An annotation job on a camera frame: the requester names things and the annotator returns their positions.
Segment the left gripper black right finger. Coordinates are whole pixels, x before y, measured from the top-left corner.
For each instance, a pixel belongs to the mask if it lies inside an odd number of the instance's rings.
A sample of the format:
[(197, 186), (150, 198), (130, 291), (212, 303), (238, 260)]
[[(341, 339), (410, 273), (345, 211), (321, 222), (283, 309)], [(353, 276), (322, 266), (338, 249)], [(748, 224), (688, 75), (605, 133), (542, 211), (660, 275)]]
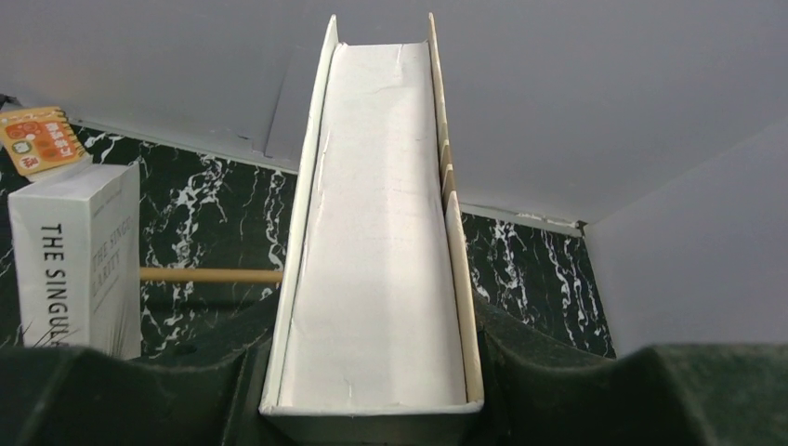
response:
[(612, 360), (474, 299), (474, 445), (783, 445), (784, 345), (658, 345)]

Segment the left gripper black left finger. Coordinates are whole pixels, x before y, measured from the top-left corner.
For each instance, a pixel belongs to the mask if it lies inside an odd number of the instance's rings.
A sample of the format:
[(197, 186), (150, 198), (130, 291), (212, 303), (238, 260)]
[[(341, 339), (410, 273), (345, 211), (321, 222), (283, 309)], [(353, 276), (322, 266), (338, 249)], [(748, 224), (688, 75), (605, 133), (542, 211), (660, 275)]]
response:
[(258, 412), (278, 300), (154, 358), (3, 348), (5, 445), (272, 445)]

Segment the wooden book rack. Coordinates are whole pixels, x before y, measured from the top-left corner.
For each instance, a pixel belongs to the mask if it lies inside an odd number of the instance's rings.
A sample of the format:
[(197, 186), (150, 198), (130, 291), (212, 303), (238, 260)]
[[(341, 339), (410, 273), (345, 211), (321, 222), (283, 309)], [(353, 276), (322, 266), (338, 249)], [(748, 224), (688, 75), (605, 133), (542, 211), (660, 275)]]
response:
[(268, 269), (165, 269), (141, 268), (142, 282), (280, 283), (283, 273)]

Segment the white palm leaf book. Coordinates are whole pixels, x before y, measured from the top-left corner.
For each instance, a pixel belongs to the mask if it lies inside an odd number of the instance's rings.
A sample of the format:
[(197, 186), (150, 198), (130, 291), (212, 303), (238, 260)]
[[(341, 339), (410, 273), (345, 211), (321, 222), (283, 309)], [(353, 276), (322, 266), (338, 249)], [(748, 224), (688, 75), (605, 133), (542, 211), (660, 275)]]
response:
[(10, 193), (26, 347), (141, 354), (138, 164), (87, 164)]

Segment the white book with brown bars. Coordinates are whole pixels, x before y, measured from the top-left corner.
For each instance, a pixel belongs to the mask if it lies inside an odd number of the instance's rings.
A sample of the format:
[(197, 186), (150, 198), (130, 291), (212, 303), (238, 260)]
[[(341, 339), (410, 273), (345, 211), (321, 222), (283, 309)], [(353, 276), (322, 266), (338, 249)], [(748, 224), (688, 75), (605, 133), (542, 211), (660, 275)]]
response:
[(458, 445), (484, 401), (437, 31), (330, 19), (258, 410), (301, 445)]

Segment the small orange card box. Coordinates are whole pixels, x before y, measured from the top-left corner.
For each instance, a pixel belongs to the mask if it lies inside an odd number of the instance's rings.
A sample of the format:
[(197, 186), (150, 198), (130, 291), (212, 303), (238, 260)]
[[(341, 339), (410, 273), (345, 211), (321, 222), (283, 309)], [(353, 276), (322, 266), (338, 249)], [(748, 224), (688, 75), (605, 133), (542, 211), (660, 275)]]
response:
[(92, 163), (60, 107), (3, 111), (1, 143), (17, 172), (31, 182)]

